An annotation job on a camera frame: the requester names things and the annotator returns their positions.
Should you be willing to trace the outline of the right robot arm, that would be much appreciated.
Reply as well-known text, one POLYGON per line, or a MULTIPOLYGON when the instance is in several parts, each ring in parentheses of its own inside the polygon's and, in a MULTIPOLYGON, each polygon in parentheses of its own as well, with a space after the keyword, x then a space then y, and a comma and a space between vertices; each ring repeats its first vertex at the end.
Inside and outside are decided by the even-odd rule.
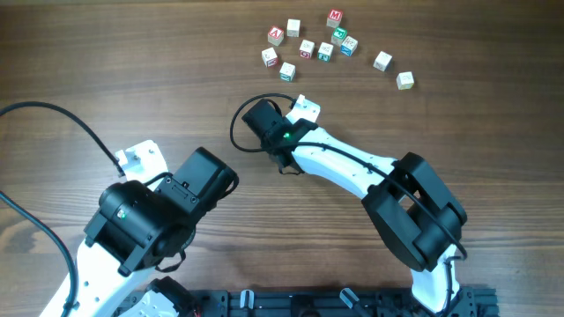
POLYGON ((436 316, 451 312, 460 286, 454 263, 467 215, 419 155, 381 157, 337 140, 316 123, 321 108, 299 96, 283 114, 267 93, 236 111, 278 168, 322 177, 356 195, 389 251, 412 272, 412 295, 436 316))

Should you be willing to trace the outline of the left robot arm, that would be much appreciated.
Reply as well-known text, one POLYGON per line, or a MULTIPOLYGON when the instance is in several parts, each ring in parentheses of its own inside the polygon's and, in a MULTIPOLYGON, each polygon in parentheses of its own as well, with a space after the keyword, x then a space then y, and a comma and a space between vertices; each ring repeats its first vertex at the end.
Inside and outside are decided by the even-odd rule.
POLYGON ((236 172, 203 147, 174 173, 151 140, 117 152, 123 183, 103 191, 78 247, 77 276, 67 276, 43 309, 59 316, 72 287, 72 316, 109 316, 161 262, 184 255, 197 223, 238 185, 236 172))

